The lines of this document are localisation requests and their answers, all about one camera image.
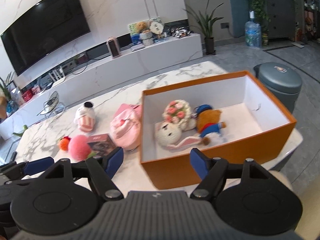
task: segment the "sticker on trash can lid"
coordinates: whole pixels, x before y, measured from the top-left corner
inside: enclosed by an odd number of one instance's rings
[[[281,72],[281,73],[287,72],[287,70],[286,70],[285,68],[283,68],[283,67],[275,66],[274,68],[276,68],[276,69],[277,69],[279,72]]]

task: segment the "screw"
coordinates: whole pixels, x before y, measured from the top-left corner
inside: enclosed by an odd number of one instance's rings
[[[193,195],[196,196],[197,198],[204,198],[209,195],[209,192],[206,189],[196,189],[193,192]]]
[[[109,189],[105,192],[105,196],[110,199],[117,198],[121,196],[121,192],[117,189]]]

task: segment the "logo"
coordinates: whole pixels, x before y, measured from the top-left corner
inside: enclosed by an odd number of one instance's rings
[[[158,197],[161,197],[162,195],[161,195],[161,193],[157,192],[155,194],[152,194],[152,196],[155,198],[158,198]]]
[[[281,72],[281,73],[287,72],[287,70],[286,70],[285,68],[283,68],[283,67],[275,66],[274,68],[276,68],[276,69],[277,69],[279,72]]]

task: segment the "wall outlet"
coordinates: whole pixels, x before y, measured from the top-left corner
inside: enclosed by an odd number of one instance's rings
[[[227,28],[229,28],[229,23],[221,23],[221,28],[222,28],[222,29],[227,29]]]

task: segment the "white tv console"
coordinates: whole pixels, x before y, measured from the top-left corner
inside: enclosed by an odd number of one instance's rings
[[[0,136],[7,140],[13,132],[21,131],[23,125],[30,126],[40,121],[43,116],[37,114],[54,91],[59,93],[60,101],[69,106],[117,84],[202,56],[201,37],[191,34],[180,39],[170,37],[135,52],[127,49],[119,58],[101,59],[89,64],[84,72],[70,74],[61,84],[33,96],[0,124]]]

